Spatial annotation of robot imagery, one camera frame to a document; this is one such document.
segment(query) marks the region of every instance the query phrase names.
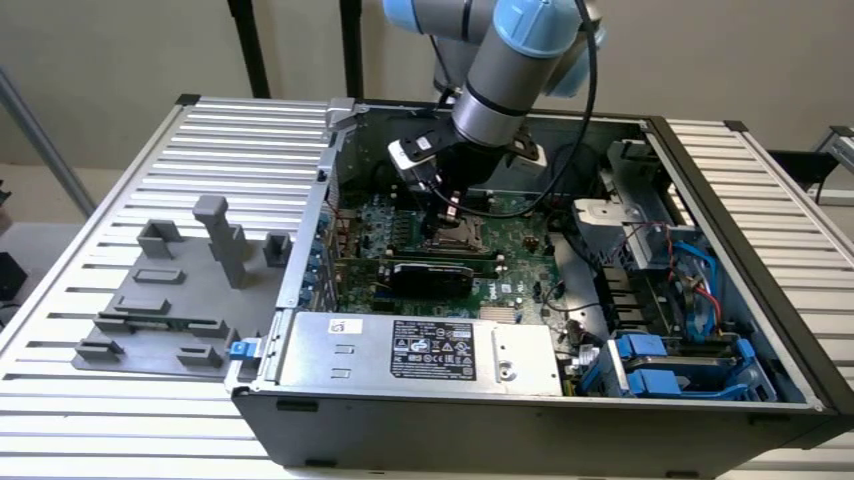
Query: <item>motherboard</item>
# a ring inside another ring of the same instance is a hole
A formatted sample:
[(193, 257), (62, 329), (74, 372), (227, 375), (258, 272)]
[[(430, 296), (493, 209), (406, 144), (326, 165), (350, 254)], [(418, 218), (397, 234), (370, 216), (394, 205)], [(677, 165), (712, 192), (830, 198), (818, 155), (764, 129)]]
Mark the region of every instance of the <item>motherboard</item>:
[[(522, 194), (485, 195), (485, 204), (498, 211), (529, 201)], [(545, 308), (542, 295), (561, 278), (548, 214), (463, 216), (459, 225), (425, 236), (417, 199), (398, 201), (391, 192), (342, 203), (341, 312), (550, 324), (556, 312)]]

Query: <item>sticker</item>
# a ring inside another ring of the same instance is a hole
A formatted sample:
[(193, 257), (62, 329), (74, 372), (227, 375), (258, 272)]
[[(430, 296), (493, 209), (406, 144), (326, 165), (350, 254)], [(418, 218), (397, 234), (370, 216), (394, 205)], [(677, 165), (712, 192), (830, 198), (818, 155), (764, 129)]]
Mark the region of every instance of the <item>sticker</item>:
[(391, 374), (425, 380), (477, 380), (471, 323), (395, 320)]
[(362, 334), (361, 318), (333, 318), (330, 319), (330, 333), (335, 334)]
[(421, 148), (422, 150), (430, 150), (430, 147), (433, 147), (433, 145), (430, 144), (430, 140), (427, 140), (427, 137), (418, 137), (415, 143), (418, 143), (418, 148)]

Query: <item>green circuit board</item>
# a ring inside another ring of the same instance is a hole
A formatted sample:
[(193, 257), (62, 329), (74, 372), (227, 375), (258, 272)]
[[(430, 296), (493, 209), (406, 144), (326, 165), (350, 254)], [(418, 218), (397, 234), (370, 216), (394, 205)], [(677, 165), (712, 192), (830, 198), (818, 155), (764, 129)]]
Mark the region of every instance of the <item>green circuit board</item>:
[[(522, 195), (499, 193), (494, 196), (493, 206), (497, 211), (518, 210), (528, 201)], [(363, 245), (359, 256), (345, 256), (337, 264), (339, 292), (343, 292), (341, 312), (481, 318), (482, 309), (490, 307), (483, 318), (495, 318), (498, 314), (499, 321), (549, 323), (552, 312), (544, 312), (533, 292), (537, 282), (546, 292), (560, 281), (554, 255), (546, 251), (549, 229), (542, 213), (513, 219), (478, 217), (479, 255), (461, 259), (458, 256), (446, 258), (442, 252), (423, 254), (430, 249), (419, 233), (425, 215), (421, 210), (395, 208), (393, 199), (383, 195), (362, 204), (349, 205), (349, 208), (358, 211), (361, 221), (350, 222), (347, 233), (363, 241)], [(382, 268), (402, 262), (399, 256), (387, 255), (389, 245), (394, 245), (398, 255), (407, 254), (406, 262), (471, 268), (475, 271), (471, 294), (442, 301), (395, 298), (378, 276)]]

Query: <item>aluminum extrusion table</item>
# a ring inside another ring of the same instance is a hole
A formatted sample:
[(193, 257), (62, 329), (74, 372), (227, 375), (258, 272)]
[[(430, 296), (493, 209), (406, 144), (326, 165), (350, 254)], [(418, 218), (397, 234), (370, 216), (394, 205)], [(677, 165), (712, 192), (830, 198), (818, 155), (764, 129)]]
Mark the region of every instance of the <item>aluminum extrusion table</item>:
[[(285, 470), (274, 464), (219, 382), (79, 371), (71, 366), (74, 345), (88, 334), (91, 317), (107, 305), (134, 263), (135, 237), (150, 218), (171, 219), (185, 235), (205, 236), (191, 208), (201, 194), (215, 192), (229, 196), (230, 221), (245, 226), (249, 238), (263, 238), (270, 229), (295, 231), (306, 172), (327, 145), (326, 109), (325, 103), (203, 97), (194, 106), (177, 105), (170, 112), (15, 322), (0, 333), (0, 476), (378, 477), (369, 472)], [(837, 237), (809, 199), (793, 193), (749, 134), (730, 132), (717, 122), (672, 125), (853, 383), (854, 315), (840, 315), (838, 309), (845, 313), (854, 307), (833, 302), (836, 294), (854, 285), (854, 273), (828, 269), (806, 277), (786, 273), (797, 261), (790, 254), (802, 248), (813, 252), (810, 262), (850, 262), (837, 249), (848, 239)], [(769, 234), (764, 225), (772, 221), (784, 221), (789, 234)], [(822, 301), (813, 296), (817, 292)], [(772, 451), (721, 478), (852, 477), (854, 433), (810, 451)], [(385, 478), (459, 476), (390, 472)]]

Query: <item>power supply label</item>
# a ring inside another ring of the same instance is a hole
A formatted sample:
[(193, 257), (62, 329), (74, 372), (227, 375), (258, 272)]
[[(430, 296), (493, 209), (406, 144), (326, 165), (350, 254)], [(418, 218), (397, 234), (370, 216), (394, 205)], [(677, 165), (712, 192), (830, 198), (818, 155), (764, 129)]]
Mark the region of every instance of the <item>power supply label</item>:
[(477, 380), (471, 323), (395, 320), (391, 374), (423, 380)]

